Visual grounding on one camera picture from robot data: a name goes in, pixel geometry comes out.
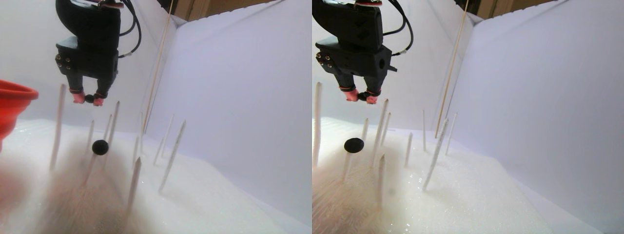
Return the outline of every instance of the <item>red bowl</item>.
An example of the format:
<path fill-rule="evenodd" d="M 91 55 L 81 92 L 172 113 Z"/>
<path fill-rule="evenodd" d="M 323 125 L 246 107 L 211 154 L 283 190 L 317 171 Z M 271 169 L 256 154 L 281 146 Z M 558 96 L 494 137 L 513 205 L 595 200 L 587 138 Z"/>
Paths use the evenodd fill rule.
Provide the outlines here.
<path fill-rule="evenodd" d="M 0 80 L 0 150 L 2 140 L 15 128 L 17 116 L 38 97 L 39 93 L 34 89 Z"/>

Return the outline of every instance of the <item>robotic arm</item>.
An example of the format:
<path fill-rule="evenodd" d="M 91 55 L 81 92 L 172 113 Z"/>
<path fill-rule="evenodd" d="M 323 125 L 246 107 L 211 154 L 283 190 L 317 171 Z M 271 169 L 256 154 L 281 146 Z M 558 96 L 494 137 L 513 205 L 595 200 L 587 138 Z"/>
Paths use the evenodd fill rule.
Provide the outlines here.
<path fill-rule="evenodd" d="M 381 1 L 358 0 L 354 4 L 332 0 L 312 0 L 312 16 L 315 21 L 333 36 L 316 43 L 320 50 L 316 60 L 326 72 L 333 74 L 347 101 L 366 101 L 376 104 L 381 94 L 381 86 L 388 71 L 397 69 L 390 65 L 393 54 L 383 46 L 383 36 L 401 31 L 407 24 L 401 6 L 396 0 L 389 0 L 403 15 L 400 29 L 383 33 L 381 22 Z M 364 77 L 366 92 L 358 93 L 353 76 Z"/>
<path fill-rule="evenodd" d="M 141 29 L 130 0 L 56 0 L 56 12 L 65 27 L 74 36 L 56 44 L 59 53 L 56 63 L 67 76 L 69 92 L 74 103 L 93 103 L 101 106 L 117 77 L 118 59 L 131 55 L 141 42 Z M 120 9 L 128 7 L 133 15 L 132 27 L 120 34 Z M 119 55 L 119 37 L 139 30 L 139 42 L 129 53 Z M 83 76 L 97 79 L 94 95 L 85 95 Z"/>

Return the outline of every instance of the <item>brown wall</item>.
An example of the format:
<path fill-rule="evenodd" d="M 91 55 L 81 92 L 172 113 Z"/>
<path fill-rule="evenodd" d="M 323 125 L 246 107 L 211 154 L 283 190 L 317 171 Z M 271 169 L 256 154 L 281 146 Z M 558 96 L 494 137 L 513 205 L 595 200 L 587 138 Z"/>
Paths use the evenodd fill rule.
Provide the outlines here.
<path fill-rule="evenodd" d="M 489 19 L 553 0 L 481 0 L 477 16 Z"/>
<path fill-rule="evenodd" d="M 274 0 L 178 0 L 173 15 L 188 21 Z"/>

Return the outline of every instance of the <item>black cable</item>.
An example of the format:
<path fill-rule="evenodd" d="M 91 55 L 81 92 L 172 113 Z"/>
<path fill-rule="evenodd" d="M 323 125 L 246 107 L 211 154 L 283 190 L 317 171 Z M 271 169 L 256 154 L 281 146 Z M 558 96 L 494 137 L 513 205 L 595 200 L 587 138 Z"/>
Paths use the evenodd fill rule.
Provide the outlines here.
<path fill-rule="evenodd" d="M 390 32 L 384 32 L 384 36 L 388 36 L 388 35 L 391 35 L 391 34 L 395 34 L 397 32 L 401 32 L 405 28 L 405 24 L 406 24 L 406 21 L 405 21 L 405 17 L 404 17 L 403 18 L 403 24 L 401 24 L 401 27 L 399 29 L 396 29 L 396 30 L 390 31 Z"/>
<path fill-rule="evenodd" d="M 141 45 L 141 40 L 142 40 L 142 31 L 141 31 L 141 23 L 139 23 L 139 19 L 137 17 L 137 13 L 134 9 L 134 6 L 132 5 L 132 1 L 131 0 L 121 0 L 127 7 L 128 10 L 130 10 L 130 13 L 132 13 L 132 19 L 134 20 L 132 25 L 136 24 L 137 29 L 139 30 L 139 41 L 137 41 L 137 45 L 130 51 L 131 53 L 134 53 L 135 51 L 137 51 L 137 49 L 139 48 L 139 46 Z"/>
<path fill-rule="evenodd" d="M 134 30 L 134 26 L 137 25 L 137 21 L 135 21 L 134 19 L 132 20 L 132 26 L 130 26 L 130 29 L 128 29 L 128 31 L 125 31 L 124 33 L 119 34 L 120 37 L 126 36 L 128 33 L 132 32 L 132 30 Z"/>
<path fill-rule="evenodd" d="M 401 16 L 403 17 L 403 21 L 407 24 L 407 28 L 409 29 L 409 34 L 410 34 L 409 45 L 407 45 L 405 50 L 403 50 L 403 51 L 407 51 L 414 44 L 414 31 L 412 30 L 412 24 L 409 23 L 409 20 L 407 19 L 407 16 L 405 15 L 405 11 L 403 11 L 403 7 L 401 7 L 401 5 L 399 4 L 397 0 L 388 0 L 388 1 L 397 9 L 397 11 L 399 11 L 399 13 L 401 13 Z M 392 54 L 392 56 L 401 55 L 403 51 L 394 53 Z"/>

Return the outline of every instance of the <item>white backdrop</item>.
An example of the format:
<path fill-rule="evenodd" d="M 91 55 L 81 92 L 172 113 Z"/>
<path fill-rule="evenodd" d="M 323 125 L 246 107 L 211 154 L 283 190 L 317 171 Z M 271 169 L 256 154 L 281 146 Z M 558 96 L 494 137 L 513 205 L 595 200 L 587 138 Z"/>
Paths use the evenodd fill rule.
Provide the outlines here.
<path fill-rule="evenodd" d="M 400 110 L 392 113 L 390 128 L 422 129 L 421 110 L 424 109 L 427 129 L 435 129 L 451 55 L 464 11 L 453 0 L 399 2 L 414 29 L 414 45 L 407 54 L 392 57 L 391 65 L 396 67 L 398 72 L 388 72 L 378 103 L 389 99 L 389 111 Z M 381 7 L 381 15 L 384 32 L 401 26 L 401 15 L 392 4 L 386 2 Z M 316 22 L 313 23 L 312 32 L 314 42 L 331 35 Z M 454 81 L 461 68 L 463 51 L 468 45 L 471 32 L 472 21 L 467 18 L 448 97 L 451 96 Z M 384 45 L 393 52 L 405 49 L 408 44 L 407 26 L 400 33 L 384 37 Z M 314 44 L 311 46 L 316 53 L 318 49 Z M 371 124 L 379 121 L 382 105 L 345 101 L 334 76 L 326 73 L 313 55 L 310 56 L 310 61 L 313 63 L 313 83 L 323 83 L 322 116 L 355 123 L 363 123 L 365 118 L 369 118 Z M 358 91 L 364 92 L 366 90 L 364 79 L 355 77 L 355 81 Z"/>
<path fill-rule="evenodd" d="M 133 1 L 143 30 L 143 41 L 137 52 L 120 59 L 119 75 L 110 89 L 109 98 L 103 107 L 90 104 L 74 104 L 70 93 L 66 93 L 64 123 L 88 126 L 95 119 L 96 129 L 104 129 L 115 103 L 121 101 L 117 129 L 127 132 L 139 129 L 141 106 L 147 103 L 146 90 L 152 79 L 155 57 L 160 45 L 167 13 L 156 0 Z M 0 79 L 17 82 L 39 91 L 35 100 L 20 119 L 56 120 L 59 87 L 67 83 L 61 74 L 54 56 L 58 53 L 55 44 L 72 34 L 58 19 L 55 1 L 52 0 L 3 0 L 5 11 L 0 14 Z M 122 10 L 122 30 L 132 23 L 132 15 Z M 170 27 L 168 43 L 175 35 Z M 138 30 L 121 37 L 119 52 L 126 53 L 136 44 Z M 97 88 L 96 80 L 84 78 L 87 94 Z"/>
<path fill-rule="evenodd" d="M 186 119 L 183 154 L 311 227 L 310 13 L 285 0 L 179 27 L 147 134 Z"/>
<path fill-rule="evenodd" d="M 605 233 L 624 233 L 624 1 L 558 1 L 478 24 L 453 137 Z"/>

